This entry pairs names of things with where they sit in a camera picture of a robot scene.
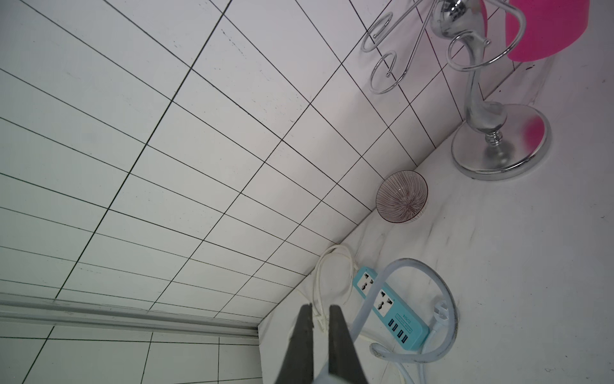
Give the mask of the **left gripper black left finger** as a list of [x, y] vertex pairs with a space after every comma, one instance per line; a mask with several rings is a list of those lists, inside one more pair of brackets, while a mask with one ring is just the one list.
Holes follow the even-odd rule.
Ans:
[[299, 310], [275, 383], [310, 384], [314, 379], [313, 368], [313, 309], [311, 304], [306, 304]]

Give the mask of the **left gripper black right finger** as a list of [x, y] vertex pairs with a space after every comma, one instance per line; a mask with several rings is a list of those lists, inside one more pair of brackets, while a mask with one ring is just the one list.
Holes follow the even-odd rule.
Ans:
[[342, 309], [329, 307], [329, 376], [339, 383], [367, 384]]

